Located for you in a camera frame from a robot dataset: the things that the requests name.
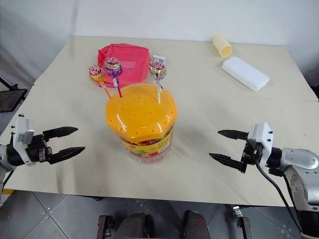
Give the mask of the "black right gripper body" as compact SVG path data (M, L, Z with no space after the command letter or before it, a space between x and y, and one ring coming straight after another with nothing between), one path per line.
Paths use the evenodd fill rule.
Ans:
M260 163L263 149L264 147L262 143L255 142L253 140L247 140L242 153L241 162L245 166L255 165L257 162Z

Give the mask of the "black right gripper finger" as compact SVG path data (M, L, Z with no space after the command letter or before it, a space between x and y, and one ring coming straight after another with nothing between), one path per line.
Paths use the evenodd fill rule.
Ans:
M225 166L239 170L241 173L246 172L247 164L244 162L233 160L223 154L209 153L209 156Z
M247 140L248 132L243 132L239 130L232 130L232 129L223 129L217 132L218 134L230 138L230 139L240 139L240 140Z

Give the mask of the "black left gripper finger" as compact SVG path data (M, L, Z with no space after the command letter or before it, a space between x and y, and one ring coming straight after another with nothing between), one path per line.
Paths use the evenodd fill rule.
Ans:
M49 155L47 162L50 164L55 164L55 163L62 162L64 160L68 160L80 154L84 149L85 147L81 146L81 147L71 147L71 148L61 150L58 153Z
M43 137L44 137L45 141L49 141L51 138L64 137L64 136L70 135L77 130L78 130L78 128L76 128L76 127L63 126L63 127L54 128L54 129L44 131Z

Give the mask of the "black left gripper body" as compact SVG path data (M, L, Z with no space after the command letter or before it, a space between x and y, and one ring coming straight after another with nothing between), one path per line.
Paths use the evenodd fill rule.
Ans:
M44 134L32 137L31 143L26 148L26 153L31 162L48 162L52 164L52 149L47 146L47 137Z

